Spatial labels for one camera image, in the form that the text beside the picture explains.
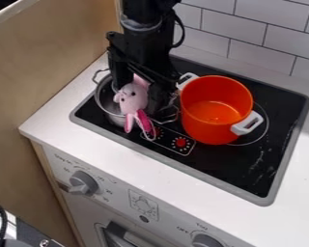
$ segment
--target plush bunny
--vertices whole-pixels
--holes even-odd
[[[130,133],[132,130],[134,119],[143,131],[150,133],[153,129],[152,123],[143,111],[148,105],[148,88],[149,83],[134,74],[134,80],[124,85],[114,95],[113,100],[119,103],[122,114],[126,115],[126,133]]]

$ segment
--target orange plastic pot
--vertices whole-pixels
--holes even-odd
[[[182,76],[182,123],[195,140],[211,145],[228,144],[253,131],[263,117],[252,111],[249,90],[232,78],[209,75]]]

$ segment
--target white pot handle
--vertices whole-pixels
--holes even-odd
[[[176,87],[179,89],[179,90],[182,90],[186,84],[188,84],[190,81],[198,78],[199,76],[194,74],[194,73],[185,73],[184,75],[182,75],[179,79],[179,81],[177,82],[176,84]]]
[[[252,111],[246,119],[232,125],[230,130],[237,135],[246,135],[251,133],[263,121],[264,118],[259,113]]]

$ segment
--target silver pot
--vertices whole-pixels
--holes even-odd
[[[98,83],[94,94],[98,107],[105,112],[106,118],[111,123],[124,127],[126,116],[122,114],[119,104],[113,101],[113,97],[118,90],[113,86],[111,74],[106,75],[99,82],[94,78],[93,81]],[[176,121],[178,117],[179,108],[172,104],[159,110],[152,120],[157,124],[168,124]]]
[[[113,101],[115,92],[116,90],[112,87],[112,76],[108,74],[98,82],[94,98],[111,123],[124,127],[126,117],[122,114],[119,104]]]

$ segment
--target black stovetop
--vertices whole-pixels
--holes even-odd
[[[106,129],[115,135],[177,161],[178,164],[182,163],[191,167],[191,170],[195,169],[203,173],[198,176],[200,179],[204,177],[204,174],[209,175],[210,180],[217,178],[223,181],[223,183],[221,182],[223,185],[218,185],[219,187],[236,195],[241,195],[246,191],[249,196],[242,197],[253,203],[257,203],[257,198],[267,198],[269,193],[272,194],[271,200],[273,201],[309,108],[309,99],[300,94],[226,71],[176,58],[173,59],[173,62],[182,73],[216,74],[237,79],[252,93],[255,101],[254,110],[264,117],[265,122],[255,131],[239,137],[232,144],[211,146],[195,142],[187,137],[180,120],[165,125],[157,124],[156,126],[160,129],[160,138],[153,143],[143,138],[137,128],[134,128],[131,133],[125,134],[122,128],[112,125],[106,120],[92,96],[75,110],[75,116],[71,119],[75,119],[74,122],[86,127],[86,123],[90,124],[89,128],[93,131],[97,131],[96,128]],[[177,138],[185,138],[189,144],[188,147],[178,148],[175,145]],[[277,182],[275,182],[274,188],[272,185],[275,178]],[[220,184],[217,179],[212,184]],[[264,206],[269,203],[271,202],[259,204]]]

